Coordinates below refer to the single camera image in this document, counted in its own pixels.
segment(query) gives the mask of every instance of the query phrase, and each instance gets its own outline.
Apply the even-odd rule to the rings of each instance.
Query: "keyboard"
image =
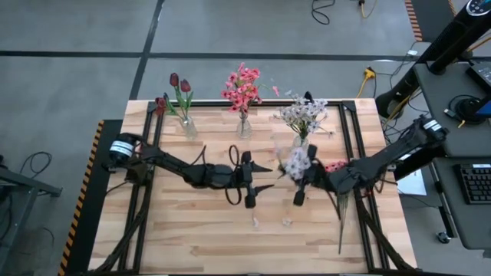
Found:
[[[453,167],[467,204],[491,204],[491,164]]]

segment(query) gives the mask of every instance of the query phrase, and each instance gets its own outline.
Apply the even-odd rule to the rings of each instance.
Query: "black table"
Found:
[[[479,126],[458,129],[458,122],[443,112],[457,95],[485,95],[466,75],[465,70],[468,67],[468,64],[451,64],[445,74],[434,75],[425,64],[414,66],[432,118],[450,131],[447,141],[440,148],[423,154],[433,154],[426,158],[432,159],[431,167],[434,169],[437,190],[443,195],[440,213],[447,231],[453,232],[453,219],[464,247],[490,249],[491,205],[467,205],[451,167],[459,163],[491,163],[491,127],[485,122]]]

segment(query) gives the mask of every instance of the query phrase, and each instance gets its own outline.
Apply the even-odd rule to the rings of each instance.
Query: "glass vase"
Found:
[[[249,121],[247,120],[248,114],[241,110],[240,112],[240,122],[237,125],[237,134],[240,138],[249,138],[252,136],[252,127]]]
[[[184,134],[186,134],[186,138],[188,140],[194,140],[198,136],[198,131],[196,130],[196,126],[194,125],[193,118],[190,116],[180,118],[179,123],[183,127]]]
[[[308,139],[307,137],[302,138],[300,135],[297,135],[293,139],[293,146],[294,147],[301,147],[304,151],[308,150]]]

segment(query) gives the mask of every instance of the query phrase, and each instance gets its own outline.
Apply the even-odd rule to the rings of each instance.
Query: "wooden table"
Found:
[[[128,103],[121,132],[142,133],[147,103]],[[385,146],[375,102],[356,100],[356,107],[365,150],[370,156]],[[324,164],[346,159],[339,112],[337,108],[329,110],[329,118],[322,127],[334,134],[318,131],[309,136],[311,144],[318,146],[318,158]],[[207,162],[230,164],[228,148],[236,144],[241,152],[251,150],[259,165],[274,169],[278,166],[274,140],[280,146],[291,146],[295,137],[282,121],[273,118],[274,113],[274,107],[251,108],[249,122],[253,135],[249,140],[241,140],[236,134],[237,113],[222,107],[194,107],[190,115],[195,120],[198,138],[187,141],[177,118],[165,117],[160,148],[190,163],[207,145]],[[348,124],[351,144],[357,153],[351,120]],[[252,210],[245,209],[243,203],[237,206],[227,203],[224,191],[196,190],[170,172],[157,169],[140,273],[366,272],[354,199],[350,199],[338,254],[340,223],[325,192],[309,187],[305,204],[294,207],[293,182],[286,178],[277,180],[278,176],[277,171],[254,175],[255,186],[275,184],[256,199],[253,211],[259,220],[256,228]],[[123,182],[123,177],[123,173],[111,176],[108,188]],[[130,193],[131,186],[126,185],[106,197],[90,268],[100,265],[122,236]],[[386,185],[383,193],[377,195],[377,204],[384,234],[406,262],[416,266],[396,186]],[[292,224],[284,226],[284,218],[290,218]],[[380,267],[373,235],[371,246],[375,264]],[[128,260],[133,260],[131,253]]]

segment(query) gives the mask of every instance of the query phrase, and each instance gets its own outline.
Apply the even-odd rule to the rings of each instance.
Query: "concrete floor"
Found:
[[[141,52],[157,0],[29,1],[0,0],[0,51]],[[455,2],[456,8],[463,5]],[[403,0],[379,0],[368,20],[356,2],[338,1],[326,9],[329,26],[310,15],[309,1],[166,0],[152,52],[404,55],[414,37]],[[423,51],[427,44],[416,44]],[[491,55],[491,44],[479,55]],[[63,187],[58,199],[40,198],[11,254],[7,272],[54,275],[81,185],[97,122],[121,119],[139,58],[0,57],[0,153],[18,170],[29,154],[53,155],[38,178]],[[138,99],[167,90],[170,72],[195,87],[196,99],[219,97],[226,75],[240,60],[150,59]],[[354,97],[367,66],[392,72],[389,61],[250,60],[262,70],[266,85],[318,97]],[[400,77],[410,65],[407,65]],[[388,90],[379,75],[377,92]],[[372,97],[373,83],[362,97]],[[423,97],[412,101],[425,109]],[[418,112],[406,109],[398,128]],[[467,251],[459,239],[442,245],[438,211],[403,199],[404,212],[419,267],[435,272],[489,275],[491,261],[482,251]],[[41,230],[49,228],[51,237]]]

